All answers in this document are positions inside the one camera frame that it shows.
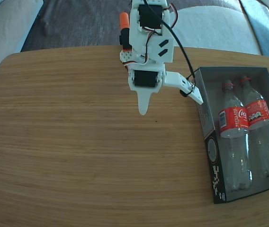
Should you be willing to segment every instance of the coca-cola logo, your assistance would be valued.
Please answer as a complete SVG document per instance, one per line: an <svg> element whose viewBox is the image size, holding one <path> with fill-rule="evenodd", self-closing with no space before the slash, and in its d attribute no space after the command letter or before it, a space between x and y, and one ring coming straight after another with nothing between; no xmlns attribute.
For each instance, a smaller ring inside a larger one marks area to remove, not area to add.
<svg viewBox="0 0 269 227"><path fill-rule="evenodd" d="M244 110L239 111L239 117L247 118L247 113Z"/></svg>

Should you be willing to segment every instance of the black cable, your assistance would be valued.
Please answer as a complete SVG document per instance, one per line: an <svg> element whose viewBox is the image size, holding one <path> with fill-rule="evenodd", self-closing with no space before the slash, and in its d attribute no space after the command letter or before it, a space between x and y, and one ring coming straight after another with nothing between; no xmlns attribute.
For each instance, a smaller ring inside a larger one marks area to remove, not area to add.
<svg viewBox="0 0 269 227"><path fill-rule="evenodd" d="M177 43L178 43L178 45L179 45L179 47L180 47L180 49L181 49L181 51L182 51L182 53L183 53L186 61L187 61L187 64L188 64L188 67L189 67L189 70L190 70L190 73L191 73L191 75L189 77L187 77L187 80L191 76L194 79L194 84L192 86L191 92L189 92L188 94L186 94L186 95L190 95L194 91L194 89L196 88L196 76L195 76L195 72L194 72L194 70L192 68L192 65L190 63L190 60L189 60L189 58L188 58L188 56L187 56L187 54L186 54L186 52L184 50L183 45L181 44L181 41L179 40L179 38L177 37L177 35L173 32L172 28L165 21L163 21L160 17L158 17L158 15L154 12L154 10L150 7L150 5L148 5L148 3L147 3L146 0L143 0L143 1L144 1L144 4L148 7L148 9L153 13L153 15L155 16L155 18L157 18L161 22L161 24L163 24L169 30L169 32L172 34L172 36L177 41Z"/></svg>

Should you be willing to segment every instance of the coca-cola bottle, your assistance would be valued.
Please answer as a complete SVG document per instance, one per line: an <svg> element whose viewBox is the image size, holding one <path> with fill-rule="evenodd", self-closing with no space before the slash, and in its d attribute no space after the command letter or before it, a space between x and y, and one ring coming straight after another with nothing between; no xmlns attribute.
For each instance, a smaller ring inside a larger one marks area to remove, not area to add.
<svg viewBox="0 0 269 227"><path fill-rule="evenodd" d="M261 176L269 176L269 109L263 96L251 85L251 79L243 76L241 86L247 110L251 147L257 148L260 157Z"/></svg>
<svg viewBox="0 0 269 227"><path fill-rule="evenodd" d="M233 83L222 84L224 109L219 113L220 135L228 150L226 185L230 191L248 189L252 182L249 170L248 119L246 109L236 97Z"/></svg>

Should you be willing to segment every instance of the wooden table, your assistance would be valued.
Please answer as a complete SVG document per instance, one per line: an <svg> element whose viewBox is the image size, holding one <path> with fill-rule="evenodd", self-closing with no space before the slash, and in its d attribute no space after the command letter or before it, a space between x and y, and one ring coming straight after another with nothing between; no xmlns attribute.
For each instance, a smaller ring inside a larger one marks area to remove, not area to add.
<svg viewBox="0 0 269 227"><path fill-rule="evenodd" d="M0 227L269 226L269 191L215 205L196 104L177 89L146 116L118 46L24 52L0 66ZM187 49L199 66L269 58ZM189 75L179 50L168 70Z"/></svg>

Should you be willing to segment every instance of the black box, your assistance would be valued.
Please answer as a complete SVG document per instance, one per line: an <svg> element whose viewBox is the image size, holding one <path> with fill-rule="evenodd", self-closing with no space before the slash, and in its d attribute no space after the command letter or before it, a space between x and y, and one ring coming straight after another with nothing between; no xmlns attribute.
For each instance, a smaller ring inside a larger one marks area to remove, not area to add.
<svg viewBox="0 0 269 227"><path fill-rule="evenodd" d="M222 82L230 79L235 84L237 97L243 102L240 77L246 75L252 79L253 87L267 101L269 108L269 72L266 68L251 67L202 67L196 72L196 83L204 100L197 105L203 136L208 155L214 203L227 203L269 190L269 177L262 178L258 171L258 151L250 147L249 161L252 171L252 184L248 190L229 192L224 182L227 152L221 142L218 114L224 108Z"/></svg>

